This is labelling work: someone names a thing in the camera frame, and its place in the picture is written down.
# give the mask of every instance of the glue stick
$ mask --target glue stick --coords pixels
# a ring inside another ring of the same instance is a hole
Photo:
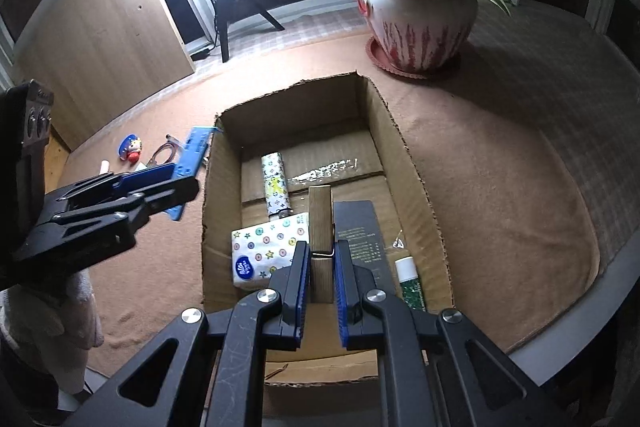
[[[404,257],[404,259],[398,259],[396,261],[396,272],[398,272],[398,280],[402,288],[402,299],[404,299],[406,305],[414,310],[426,311],[414,258]]]

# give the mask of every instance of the cardboard box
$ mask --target cardboard box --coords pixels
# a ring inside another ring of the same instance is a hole
[[[355,73],[303,81],[226,110],[216,125],[223,133],[212,139],[202,218],[207,312],[231,308],[243,295],[232,285],[229,237],[268,220],[260,157],[271,152],[284,159],[294,212],[308,210],[311,185],[332,185],[334,201],[371,200],[392,272],[396,259],[413,255],[430,311],[452,306],[446,251],[428,195],[371,81]],[[394,248],[401,230],[405,248]],[[309,304],[301,349],[271,351],[268,360],[267,380],[279,384],[377,374],[375,353],[342,349],[333,304]]]

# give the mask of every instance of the red saucer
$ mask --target red saucer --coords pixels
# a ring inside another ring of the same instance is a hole
[[[389,58],[386,56],[385,51],[380,46],[380,43],[375,37],[370,38],[365,44],[367,55],[377,67],[381,70],[385,70],[387,73],[396,74],[398,76],[404,76],[405,78],[412,78],[414,80],[437,80],[440,79],[442,73],[450,70],[455,70],[460,65],[460,53],[456,53],[447,62],[445,62],[437,70],[431,73],[407,73],[396,68]]]

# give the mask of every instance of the toy figurine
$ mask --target toy figurine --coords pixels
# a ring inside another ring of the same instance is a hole
[[[118,149],[118,155],[122,161],[129,161],[132,165],[140,159],[142,140],[135,134],[127,136]]]

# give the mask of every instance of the ceramic pot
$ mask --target ceramic pot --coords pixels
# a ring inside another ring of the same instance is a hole
[[[428,73],[456,54],[478,14],[477,0],[358,0],[391,64]]]

